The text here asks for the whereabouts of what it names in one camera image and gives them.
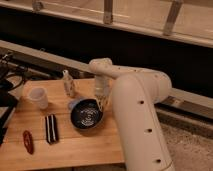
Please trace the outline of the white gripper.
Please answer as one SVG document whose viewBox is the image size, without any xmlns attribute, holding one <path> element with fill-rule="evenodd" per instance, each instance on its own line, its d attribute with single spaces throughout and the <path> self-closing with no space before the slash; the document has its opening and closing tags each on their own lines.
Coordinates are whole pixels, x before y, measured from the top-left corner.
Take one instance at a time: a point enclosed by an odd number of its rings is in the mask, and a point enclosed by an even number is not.
<svg viewBox="0 0 213 171">
<path fill-rule="evenodd" d="M 101 112 L 107 108 L 108 99 L 106 97 L 109 95 L 109 91 L 109 78 L 106 76 L 96 75 L 94 94 L 97 97 L 96 102 Z"/>
</svg>

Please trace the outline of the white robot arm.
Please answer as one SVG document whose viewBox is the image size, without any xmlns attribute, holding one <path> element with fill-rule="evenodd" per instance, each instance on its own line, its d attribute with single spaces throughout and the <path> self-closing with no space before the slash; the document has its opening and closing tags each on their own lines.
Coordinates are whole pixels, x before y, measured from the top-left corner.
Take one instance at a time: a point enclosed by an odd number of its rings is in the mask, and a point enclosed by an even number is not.
<svg viewBox="0 0 213 171">
<path fill-rule="evenodd" d="M 167 74 L 146 68 L 113 65 L 93 59 L 90 71 L 114 79 L 112 109 L 127 171 L 175 171 L 154 105 L 172 89 Z"/>
</svg>

